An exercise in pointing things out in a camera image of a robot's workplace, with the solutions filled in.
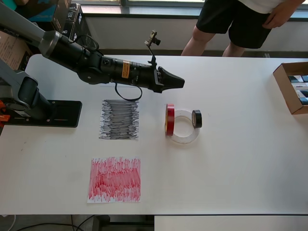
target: clear tape roll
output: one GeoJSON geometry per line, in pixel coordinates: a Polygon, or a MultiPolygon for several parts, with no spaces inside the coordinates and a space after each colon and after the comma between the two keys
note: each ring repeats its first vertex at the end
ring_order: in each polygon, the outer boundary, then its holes
{"type": "MultiPolygon", "coordinates": [[[[188,118],[192,122],[192,112],[185,111],[185,110],[176,110],[174,117],[185,117],[188,118]]],[[[199,128],[194,128],[193,132],[186,137],[178,136],[177,134],[173,133],[173,136],[170,136],[170,139],[172,139],[176,143],[190,143],[193,142],[199,135],[200,129],[199,128]]]]}

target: leg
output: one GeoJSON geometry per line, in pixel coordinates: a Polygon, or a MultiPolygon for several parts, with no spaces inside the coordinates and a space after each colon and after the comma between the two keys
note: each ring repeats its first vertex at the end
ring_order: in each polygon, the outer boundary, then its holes
{"type": "Polygon", "coordinates": [[[189,40],[182,52],[182,56],[202,55],[206,44],[214,37],[215,34],[202,32],[195,26],[192,35],[191,40],[189,40]]]}
{"type": "Polygon", "coordinates": [[[223,56],[240,57],[244,48],[258,49],[262,46],[270,33],[269,29],[263,28],[269,14],[255,12],[238,2],[236,16],[229,28],[230,45],[223,56]]]}
{"type": "Polygon", "coordinates": [[[215,34],[225,34],[234,19],[237,5],[238,0],[206,0],[182,55],[200,56],[215,34]]]}
{"type": "Polygon", "coordinates": [[[245,48],[236,46],[234,43],[230,42],[222,57],[241,57],[244,51],[245,48]]]}

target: wall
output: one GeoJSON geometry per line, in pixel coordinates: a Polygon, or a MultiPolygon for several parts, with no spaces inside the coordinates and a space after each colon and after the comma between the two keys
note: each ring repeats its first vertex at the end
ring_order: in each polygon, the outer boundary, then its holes
{"type": "MultiPolygon", "coordinates": [[[[193,19],[149,18],[87,18],[93,37],[102,49],[146,49],[144,41],[152,29],[162,41],[153,49],[182,50],[196,24],[193,19]]],[[[308,23],[287,22],[274,29],[261,51],[308,51],[308,23]]],[[[216,35],[207,50],[224,50],[229,43],[228,34],[216,35]]]]}

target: red scribble drawing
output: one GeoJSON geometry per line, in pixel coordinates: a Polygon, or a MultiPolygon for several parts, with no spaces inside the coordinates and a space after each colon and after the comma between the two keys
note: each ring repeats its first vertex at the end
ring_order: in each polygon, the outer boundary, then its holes
{"type": "Polygon", "coordinates": [[[139,158],[92,159],[88,203],[138,202],[140,195],[139,158]]]}

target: paper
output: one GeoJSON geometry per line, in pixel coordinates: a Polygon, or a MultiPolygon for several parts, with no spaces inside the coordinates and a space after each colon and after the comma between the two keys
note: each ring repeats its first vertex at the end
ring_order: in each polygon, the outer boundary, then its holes
{"type": "Polygon", "coordinates": [[[92,159],[88,203],[139,202],[140,163],[137,157],[92,159]]]}
{"type": "Polygon", "coordinates": [[[137,140],[138,133],[138,101],[103,100],[99,139],[137,140]]]}

